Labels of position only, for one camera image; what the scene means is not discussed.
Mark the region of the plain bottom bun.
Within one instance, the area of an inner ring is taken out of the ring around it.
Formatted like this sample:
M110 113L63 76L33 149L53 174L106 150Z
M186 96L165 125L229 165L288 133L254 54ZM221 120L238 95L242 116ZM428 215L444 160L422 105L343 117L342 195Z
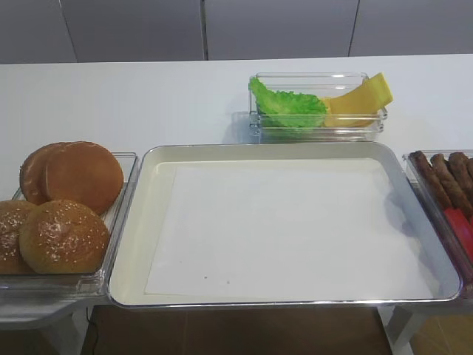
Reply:
M45 187L45 168L50 155L68 144L69 142L47 144L30 153L24 160L19 172L19 186L26 201L41 205L52 200Z
M106 148L77 141L55 149L47 158L42 189L50 200L81 203L103 214L115 202L124 176L118 160Z

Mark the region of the metal baking tray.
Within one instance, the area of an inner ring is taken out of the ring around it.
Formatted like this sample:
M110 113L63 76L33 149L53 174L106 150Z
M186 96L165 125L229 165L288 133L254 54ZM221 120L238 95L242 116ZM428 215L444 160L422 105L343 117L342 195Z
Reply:
M413 300L285 300L243 297L149 294L146 284L166 218L176 172L181 167L319 171L331 163L341 171L362 161L386 173L398 207L412 230L409 243L434 294ZM161 146L143 158L109 279L110 297L125 307L264 307L386 302L447 301L458 296L462 280L393 152L379 143L289 143L268 145Z

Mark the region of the clear patty tomato container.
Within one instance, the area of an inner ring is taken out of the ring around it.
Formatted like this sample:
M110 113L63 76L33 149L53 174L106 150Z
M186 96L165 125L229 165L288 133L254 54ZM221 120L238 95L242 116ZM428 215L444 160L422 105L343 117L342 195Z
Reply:
M438 236L437 239L442 244L462 280L463 287L460 295L466 298L472 297L472 262L465 248L458 240L446 215L441 210L439 202L435 199L435 194L428 187L421 173L418 172L415 163L411 161L411 154L403 155L403 161L407 180L419 203L422 205L426 216L432 223Z

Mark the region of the red tomato slice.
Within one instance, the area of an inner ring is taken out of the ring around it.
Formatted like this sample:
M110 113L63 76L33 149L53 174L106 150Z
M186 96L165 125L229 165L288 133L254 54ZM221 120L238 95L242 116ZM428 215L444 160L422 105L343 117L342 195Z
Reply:
M457 209L445 209L443 212L458 240L465 246L469 241L469 224L463 213Z
M453 209L450 212L452 228L460 241L460 244L465 249L465 252L472 261L472 226L459 209Z

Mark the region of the white paper sheet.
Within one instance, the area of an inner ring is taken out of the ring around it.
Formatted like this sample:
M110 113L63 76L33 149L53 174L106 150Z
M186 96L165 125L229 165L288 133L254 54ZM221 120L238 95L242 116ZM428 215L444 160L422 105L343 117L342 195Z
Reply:
M177 170L149 294L413 300L434 292L375 162Z

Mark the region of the sesame top bun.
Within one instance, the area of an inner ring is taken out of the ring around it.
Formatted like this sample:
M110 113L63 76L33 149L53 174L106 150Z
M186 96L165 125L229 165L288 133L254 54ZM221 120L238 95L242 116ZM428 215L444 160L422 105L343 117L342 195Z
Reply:
M35 204L25 200L1 202L1 274L32 274L19 249L19 229Z
M36 206L19 229L25 263L38 274L91 274L103 261L110 233L90 208L71 200Z

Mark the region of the clear bun container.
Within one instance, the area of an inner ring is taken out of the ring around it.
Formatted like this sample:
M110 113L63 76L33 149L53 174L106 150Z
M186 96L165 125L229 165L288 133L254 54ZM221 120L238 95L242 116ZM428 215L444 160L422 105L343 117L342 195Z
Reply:
M102 221L110 232L110 241L100 268L93 274L3 274L2 299L88 297L106 293L140 167L139 157L133 152L115 152L113 155L123 171L124 184L112 207L102 215Z

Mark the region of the brown meat patty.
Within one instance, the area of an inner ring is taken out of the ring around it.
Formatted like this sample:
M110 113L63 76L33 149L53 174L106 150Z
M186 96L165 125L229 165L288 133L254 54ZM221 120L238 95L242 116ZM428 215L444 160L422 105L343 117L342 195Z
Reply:
M452 208L452 202L444 190L438 176L422 151L415 151L409 154L409 159L415 165L418 173L425 180L430 192L435 197L442 210Z
M472 204L472 177L469 174L469 159L462 152L453 152L449 155L449 166L458 185Z
M473 178L473 159L469 158L466 162L466 165L470 176Z
M472 204L455 180L449 166L449 159L446 160L443 154L436 154L430 160L435 174L452 202L452 208L461 210L469 220L472 217Z

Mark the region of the clear lettuce cheese container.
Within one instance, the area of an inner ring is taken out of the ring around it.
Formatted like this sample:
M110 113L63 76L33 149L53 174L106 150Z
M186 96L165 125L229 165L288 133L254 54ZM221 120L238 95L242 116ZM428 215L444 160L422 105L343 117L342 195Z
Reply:
M364 72L286 72L257 73L258 78L273 91L294 91L324 98L339 97L360 86L369 77ZM383 121L365 128L327 128L323 124L311 129L287 129L263 127L256 99L249 89L249 130L258 143L294 143L322 141L375 141L384 130L387 105L378 110L385 116Z

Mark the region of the yellow cheese slice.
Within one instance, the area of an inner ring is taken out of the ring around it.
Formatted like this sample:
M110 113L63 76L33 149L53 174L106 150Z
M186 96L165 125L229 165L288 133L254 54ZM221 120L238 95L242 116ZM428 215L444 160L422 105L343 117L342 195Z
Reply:
M374 115L392 101L391 90L382 72L344 95L323 99L333 115Z
M374 114L356 114L352 112L338 113L329 110L324 118L323 126L327 128L365 128L383 121L385 116L376 112Z

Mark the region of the green lettuce leaf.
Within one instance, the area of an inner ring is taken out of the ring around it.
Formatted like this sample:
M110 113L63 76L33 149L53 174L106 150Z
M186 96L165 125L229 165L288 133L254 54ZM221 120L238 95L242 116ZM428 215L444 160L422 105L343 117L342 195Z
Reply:
M250 80L249 89L256 99L263 127L317 128L328 113L327 106L316 95L273 91L256 77Z

